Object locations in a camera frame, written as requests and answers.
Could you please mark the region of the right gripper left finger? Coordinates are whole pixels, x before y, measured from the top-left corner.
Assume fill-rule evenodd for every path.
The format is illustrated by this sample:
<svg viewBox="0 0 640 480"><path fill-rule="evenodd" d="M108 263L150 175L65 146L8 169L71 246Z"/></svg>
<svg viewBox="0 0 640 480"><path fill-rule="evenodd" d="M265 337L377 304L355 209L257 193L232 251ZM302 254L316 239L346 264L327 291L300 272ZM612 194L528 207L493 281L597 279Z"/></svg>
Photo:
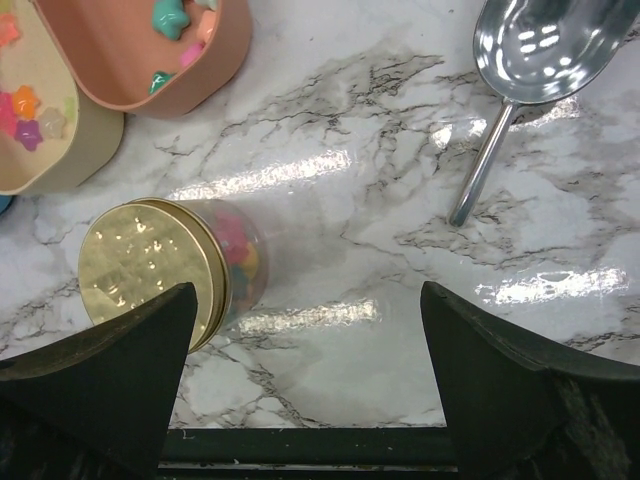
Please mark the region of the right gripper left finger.
<svg viewBox="0 0 640 480"><path fill-rule="evenodd" d="M2 478L154 478L196 313L183 283L2 360Z"/></svg>

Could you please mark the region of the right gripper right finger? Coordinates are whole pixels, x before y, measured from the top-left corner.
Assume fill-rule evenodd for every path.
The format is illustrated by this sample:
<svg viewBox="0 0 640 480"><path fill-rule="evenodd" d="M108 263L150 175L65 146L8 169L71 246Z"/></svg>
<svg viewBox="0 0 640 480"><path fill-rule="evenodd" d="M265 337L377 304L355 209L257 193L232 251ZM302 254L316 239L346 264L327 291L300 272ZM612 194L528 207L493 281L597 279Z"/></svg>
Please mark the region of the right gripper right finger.
<svg viewBox="0 0 640 480"><path fill-rule="evenodd" d="M639 368L564 346L435 282L421 316L464 479L636 479Z"/></svg>

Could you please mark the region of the gold rimmed jar lid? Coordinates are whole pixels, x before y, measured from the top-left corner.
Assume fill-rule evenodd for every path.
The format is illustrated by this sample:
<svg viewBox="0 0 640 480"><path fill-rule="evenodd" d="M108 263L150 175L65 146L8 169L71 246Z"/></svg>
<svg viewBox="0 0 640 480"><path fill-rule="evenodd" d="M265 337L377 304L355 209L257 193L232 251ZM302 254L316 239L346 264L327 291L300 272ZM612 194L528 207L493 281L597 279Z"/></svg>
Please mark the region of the gold rimmed jar lid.
<svg viewBox="0 0 640 480"><path fill-rule="evenodd" d="M101 215L83 240L78 283L95 325L178 284L193 284L191 353L212 338L230 306L230 270L212 230L193 211L164 199L139 199Z"/></svg>

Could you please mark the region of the clear glass jar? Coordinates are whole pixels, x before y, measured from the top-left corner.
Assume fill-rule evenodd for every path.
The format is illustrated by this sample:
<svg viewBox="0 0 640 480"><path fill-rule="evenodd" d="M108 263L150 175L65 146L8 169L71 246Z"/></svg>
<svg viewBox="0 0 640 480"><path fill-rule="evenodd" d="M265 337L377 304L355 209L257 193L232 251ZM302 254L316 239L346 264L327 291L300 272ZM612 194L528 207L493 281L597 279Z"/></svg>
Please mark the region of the clear glass jar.
<svg viewBox="0 0 640 480"><path fill-rule="evenodd" d="M184 205L208 226L222 249L231 278L231 304L224 322L235 322L261 300L269 278L269 257L260 231L237 205L194 200Z"/></svg>

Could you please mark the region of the beige tray of gummy candies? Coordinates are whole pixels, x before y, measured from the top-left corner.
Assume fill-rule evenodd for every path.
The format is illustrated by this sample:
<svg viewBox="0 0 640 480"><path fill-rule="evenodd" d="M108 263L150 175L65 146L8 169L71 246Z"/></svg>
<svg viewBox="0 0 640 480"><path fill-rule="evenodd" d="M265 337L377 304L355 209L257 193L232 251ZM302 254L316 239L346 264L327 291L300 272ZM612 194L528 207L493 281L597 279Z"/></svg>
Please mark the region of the beige tray of gummy candies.
<svg viewBox="0 0 640 480"><path fill-rule="evenodd" d="M124 117L76 85L32 1L1 4L1 193L72 189L116 153Z"/></svg>

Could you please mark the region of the pink tray of star candies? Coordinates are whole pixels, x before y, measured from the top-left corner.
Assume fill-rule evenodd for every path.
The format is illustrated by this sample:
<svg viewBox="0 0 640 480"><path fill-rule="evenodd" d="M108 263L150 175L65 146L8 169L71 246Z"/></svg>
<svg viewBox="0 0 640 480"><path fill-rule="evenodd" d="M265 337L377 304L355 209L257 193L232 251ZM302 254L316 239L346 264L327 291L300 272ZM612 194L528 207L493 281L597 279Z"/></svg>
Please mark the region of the pink tray of star candies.
<svg viewBox="0 0 640 480"><path fill-rule="evenodd" d="M77 85L111 110L168 119L193 110L238 72L253 22L246 1L207 8L183 2L190 23L177 40L152 27L151 1L38 1L37 13Z"/></svg>

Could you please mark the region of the silver metal scoop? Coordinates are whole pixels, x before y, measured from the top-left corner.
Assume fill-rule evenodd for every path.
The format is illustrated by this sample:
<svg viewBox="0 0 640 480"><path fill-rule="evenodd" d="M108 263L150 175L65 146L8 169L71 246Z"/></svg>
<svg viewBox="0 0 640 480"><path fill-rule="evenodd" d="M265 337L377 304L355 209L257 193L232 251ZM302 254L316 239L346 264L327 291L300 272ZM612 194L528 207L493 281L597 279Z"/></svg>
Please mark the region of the silver metal scoop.
<svg viewBox="0 0 640 480"><path fill-rule="evenodd" d="M639 15L636 0L484 3L473 35L478 73L502 100L459 192L448 222L462 226L517 111L556 103L593 81Z"/></svg>

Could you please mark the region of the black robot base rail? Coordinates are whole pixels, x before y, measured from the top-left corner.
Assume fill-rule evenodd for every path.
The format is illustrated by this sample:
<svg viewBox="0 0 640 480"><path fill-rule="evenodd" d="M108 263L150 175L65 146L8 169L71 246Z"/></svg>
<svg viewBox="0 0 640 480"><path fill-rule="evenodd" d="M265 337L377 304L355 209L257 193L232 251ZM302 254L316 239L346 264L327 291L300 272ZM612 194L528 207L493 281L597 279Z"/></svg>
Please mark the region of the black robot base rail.
<svg viewBox="0 0 640 480"><path fill-rule="evenodd" d="M171 429L160 462L196 467L456 466L447 430L431 427Z"/></svg>

